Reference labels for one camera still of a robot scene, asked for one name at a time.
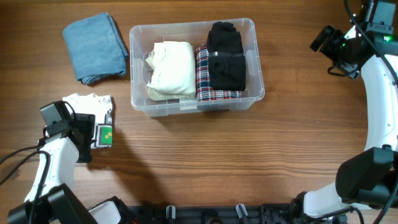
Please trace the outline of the white printed t-shirt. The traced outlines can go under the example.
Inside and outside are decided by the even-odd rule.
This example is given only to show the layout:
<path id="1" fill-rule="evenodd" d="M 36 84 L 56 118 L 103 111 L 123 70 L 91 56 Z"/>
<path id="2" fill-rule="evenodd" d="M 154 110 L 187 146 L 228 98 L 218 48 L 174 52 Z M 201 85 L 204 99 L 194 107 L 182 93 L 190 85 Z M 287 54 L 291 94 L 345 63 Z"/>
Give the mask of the white printed t-shirt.
<path id="1" fill-rule="evenodd" d="M 95 93 L 89 95 L 72 95 L 62 98 L 71 104 L 76 113 L 95 115 L 95 126 L 91 144 L 92 149 L 111 147 L 113 144 L 113 102 L 110 95 L 98 96 Z"/>

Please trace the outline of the cream garment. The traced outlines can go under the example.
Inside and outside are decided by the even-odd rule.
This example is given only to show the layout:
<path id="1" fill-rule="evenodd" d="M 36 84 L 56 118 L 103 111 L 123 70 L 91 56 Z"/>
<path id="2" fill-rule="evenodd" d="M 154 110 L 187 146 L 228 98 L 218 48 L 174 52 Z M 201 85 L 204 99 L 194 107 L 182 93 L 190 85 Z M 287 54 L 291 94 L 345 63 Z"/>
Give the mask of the cream garment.
<path id="1" fill-rule="evenodd" d="M 196 98 L 195 54 L 188 42 L 156 42 L 146 62 L 153 70 L 147 96 L 154 101 Z"/>

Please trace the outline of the black garment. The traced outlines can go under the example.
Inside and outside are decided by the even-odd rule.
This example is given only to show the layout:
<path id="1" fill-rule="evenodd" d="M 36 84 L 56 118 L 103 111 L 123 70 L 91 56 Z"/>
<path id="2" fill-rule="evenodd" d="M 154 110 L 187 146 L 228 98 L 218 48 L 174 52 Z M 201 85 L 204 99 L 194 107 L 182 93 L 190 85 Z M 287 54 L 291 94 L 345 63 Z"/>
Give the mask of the black garment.
<path id="1" fill-rule="evenodd" d="M 212 25 L 206 42 L 210 85 L 214 90 L 246 89 L 246 58 L 241 33 L 234 24 L 218 21 Z"/>

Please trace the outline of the red plaid shirt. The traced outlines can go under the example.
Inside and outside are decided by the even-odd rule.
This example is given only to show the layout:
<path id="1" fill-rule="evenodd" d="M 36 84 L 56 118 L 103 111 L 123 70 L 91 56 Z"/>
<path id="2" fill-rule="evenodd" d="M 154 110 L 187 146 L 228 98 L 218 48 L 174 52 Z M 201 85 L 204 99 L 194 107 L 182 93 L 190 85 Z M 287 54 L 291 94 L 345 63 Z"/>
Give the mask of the red plaid shirt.
<path id="1" fill-rule="evenodd" d="M 196 88 L 198 101 L 229 100 L 241 98 L 241 91 L 214 90 L 211 87 L 208 70 L 209 53 L 206 44 L 196 49 Z"/>

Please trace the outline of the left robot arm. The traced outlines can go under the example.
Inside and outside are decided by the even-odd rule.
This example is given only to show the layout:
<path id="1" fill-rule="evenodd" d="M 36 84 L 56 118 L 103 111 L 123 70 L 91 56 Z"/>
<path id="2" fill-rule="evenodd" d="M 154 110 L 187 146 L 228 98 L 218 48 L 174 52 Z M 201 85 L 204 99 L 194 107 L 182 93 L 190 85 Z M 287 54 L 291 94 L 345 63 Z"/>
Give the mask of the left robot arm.
<path id="1" fill-rule="evenodd" d="M 22 205 L 13 208 L 8 223 L 137 223 L 135 214 L 117 198 L 86 208 L 73 193 L 75 165 L 91 161 L 95 127 L 93 114 L 47 123 L 39 141 L 40 156 L 34 184 Z"/>

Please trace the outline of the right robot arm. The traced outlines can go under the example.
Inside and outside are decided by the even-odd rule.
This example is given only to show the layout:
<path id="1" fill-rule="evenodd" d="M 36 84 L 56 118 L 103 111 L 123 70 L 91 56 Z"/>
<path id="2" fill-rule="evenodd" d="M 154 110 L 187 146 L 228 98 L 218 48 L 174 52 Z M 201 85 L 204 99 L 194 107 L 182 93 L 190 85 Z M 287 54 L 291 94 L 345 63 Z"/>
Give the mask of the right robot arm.
<path id="1" fill-rule="evenodd" d="M 335 223 L 348 212 L 378 210 L 380 223 L 397 208 L 397 37 L 390 26 L 347 33 L 326 26 L 311 44 L 332 59 L 341 76 L 361 76 L 368 133 L 364 151 L 340 165 L 335 181 L 302 192 L 289 205 L 290 223 Z"/>

